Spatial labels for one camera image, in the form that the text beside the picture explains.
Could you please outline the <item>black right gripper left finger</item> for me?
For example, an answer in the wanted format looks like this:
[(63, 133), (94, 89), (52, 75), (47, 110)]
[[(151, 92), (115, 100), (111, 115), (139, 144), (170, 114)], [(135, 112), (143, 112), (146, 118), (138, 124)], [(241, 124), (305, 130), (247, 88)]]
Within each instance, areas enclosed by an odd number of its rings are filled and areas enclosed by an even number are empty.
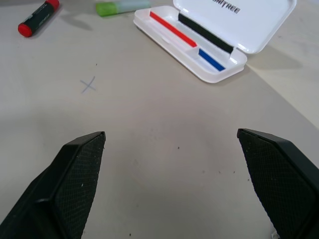
[(98, 131), (63, 145), (0, 224), (0, 239), (81, 239), (105, 141)]

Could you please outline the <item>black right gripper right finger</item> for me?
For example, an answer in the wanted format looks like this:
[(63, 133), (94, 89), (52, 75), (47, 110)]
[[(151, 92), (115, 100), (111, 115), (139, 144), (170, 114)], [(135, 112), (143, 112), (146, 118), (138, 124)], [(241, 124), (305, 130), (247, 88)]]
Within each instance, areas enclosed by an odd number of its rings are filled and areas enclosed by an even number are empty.
[(319, 168), (289, 140), (244, 128), (237, 138), (280, 239), (319, 239)]

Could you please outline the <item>black marker with red caps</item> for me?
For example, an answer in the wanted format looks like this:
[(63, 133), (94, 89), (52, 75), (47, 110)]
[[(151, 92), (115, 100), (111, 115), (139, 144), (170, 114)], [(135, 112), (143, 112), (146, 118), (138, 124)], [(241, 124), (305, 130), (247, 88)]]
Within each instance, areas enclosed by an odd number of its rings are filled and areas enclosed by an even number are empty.
[(18, 32), (24, 37), (33, 36), (56, 12), (59, 5), (59, 0), (46, 0), (24, 22), (18, 25)]

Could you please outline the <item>white plastic pencil case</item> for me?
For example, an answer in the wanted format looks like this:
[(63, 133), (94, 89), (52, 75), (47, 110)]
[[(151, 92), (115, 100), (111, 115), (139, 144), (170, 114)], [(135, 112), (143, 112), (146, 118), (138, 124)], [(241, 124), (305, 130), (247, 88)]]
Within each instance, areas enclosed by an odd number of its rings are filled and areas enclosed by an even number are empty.
[(218, 83), (259, 53), (297, 0), (173, 0), (135, 12), (134, 24), (191, 73)]

